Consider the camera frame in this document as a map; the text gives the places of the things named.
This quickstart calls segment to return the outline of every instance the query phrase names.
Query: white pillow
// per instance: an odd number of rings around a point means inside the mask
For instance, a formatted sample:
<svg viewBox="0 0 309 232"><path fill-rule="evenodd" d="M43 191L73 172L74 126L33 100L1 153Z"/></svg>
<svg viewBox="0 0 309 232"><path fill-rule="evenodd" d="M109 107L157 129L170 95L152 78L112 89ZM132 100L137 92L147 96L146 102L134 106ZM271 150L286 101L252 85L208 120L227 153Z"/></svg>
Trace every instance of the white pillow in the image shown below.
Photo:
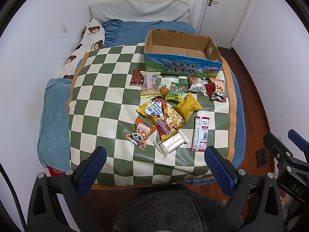
<svg viewBox="0 0 309 232"><path fill-rule="evenodd" d="M60 78L63 78L64 75L73 75L78 62L84 57L86 52L103 48L105 30L97 20L91 19L87 25L84 26L81 37L80 44L61 68L59 72Z"/></svg>

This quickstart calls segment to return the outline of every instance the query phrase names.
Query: white wall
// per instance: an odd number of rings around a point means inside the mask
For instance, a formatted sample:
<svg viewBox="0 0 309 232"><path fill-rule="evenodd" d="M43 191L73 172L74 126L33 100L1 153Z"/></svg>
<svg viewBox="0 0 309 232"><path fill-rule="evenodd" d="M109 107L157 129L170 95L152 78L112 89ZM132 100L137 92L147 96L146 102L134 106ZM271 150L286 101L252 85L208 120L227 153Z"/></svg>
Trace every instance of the white wall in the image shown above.
<svg viewBox="0 0 309 232"><path fill-rule="evenodd" d="M27 0L0 38L0 161L26 219L36 175L47 172L37 158L44 89L81 40L81 29L91 18L88 4L95 1ZM195 25L203 3L196 1ZM68 28L64 34L63 24ZM22 228L2 177L0 199Z"/></svg>
<svg viewBox="0 0 309 232"><path fill-rule="evenodd" d="M294 157L289 129L309 139L309 34L285 0L254 0L233 47L262 99L270 130Z"/></svg>

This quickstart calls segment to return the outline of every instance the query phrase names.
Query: light switch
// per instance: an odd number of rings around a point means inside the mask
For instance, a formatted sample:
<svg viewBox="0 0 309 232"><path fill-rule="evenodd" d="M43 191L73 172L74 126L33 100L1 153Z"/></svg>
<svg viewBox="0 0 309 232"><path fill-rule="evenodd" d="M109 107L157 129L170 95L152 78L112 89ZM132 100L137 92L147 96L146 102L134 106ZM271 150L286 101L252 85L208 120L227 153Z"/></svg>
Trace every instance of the light switch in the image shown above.
<svg viewBox="0 0 309 232"><path fill-rule="evenodd" d="M62 25L61 29L62 29L62 32L65 33L66 30L67 30L68 28L67 28L66 25L64 24L64 25Z"/></svg>

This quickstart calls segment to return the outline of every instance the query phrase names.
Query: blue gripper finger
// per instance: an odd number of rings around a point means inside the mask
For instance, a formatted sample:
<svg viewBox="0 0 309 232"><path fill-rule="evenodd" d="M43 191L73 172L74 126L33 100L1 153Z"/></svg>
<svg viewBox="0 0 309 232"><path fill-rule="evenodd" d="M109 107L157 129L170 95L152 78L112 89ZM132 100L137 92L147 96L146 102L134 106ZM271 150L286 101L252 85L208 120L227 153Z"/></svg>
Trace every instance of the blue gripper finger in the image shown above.
<svg viewBox="0 0 309 232"><path fill-rule="evenodd" d="M90 156L88 158L91 161L88 162L88 166L79 177L78 187L76 189L79 196L85 196L89 194L93 183L95 182L98 174L106 162L107 153L104 147L97 147L94 152L97 153L94 155L94 157Z"/></svg>
<svg viewBox="0 0 309 232"><path fill-rule="evenodd" d="M234 186L237 183L236 173L231 172L231 169L226 168L227 163L225 162L225 159L223 159L220 153L213 146L206 148L204 159L207 166L211 170L211 173L214 175L215 180L218 182L222 193L232 197L235 192Z"/></svg>
<svg viewBox="0 0 309 232"><path fill-rule="evenodd" d="M288 131L288 138L302 151L307 152L309 150L309 142L300 136L294 129Z"/></svg>

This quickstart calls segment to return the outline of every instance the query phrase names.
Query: yellow chip bag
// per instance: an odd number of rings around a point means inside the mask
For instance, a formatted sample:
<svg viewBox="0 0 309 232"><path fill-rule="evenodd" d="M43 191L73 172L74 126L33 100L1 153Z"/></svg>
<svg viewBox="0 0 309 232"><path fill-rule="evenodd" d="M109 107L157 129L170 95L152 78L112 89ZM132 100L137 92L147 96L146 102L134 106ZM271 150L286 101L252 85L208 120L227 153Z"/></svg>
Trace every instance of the yellow chip bag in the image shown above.
<svg viewBox="0 0 309 232"><path fill-rule="evenodd" d="M174 109L183 117L184 121L187 123L189 117L194 111L201 110L203 108L189 92L184 98L183 103L175 105Z"/></svg>
<svg viewBox="0 0 309 232"><path fill-rule="evenodd" d="M163 96L148 100L136 111L157 127L162 141L171 137L184 124L182 116Z"/></svg>

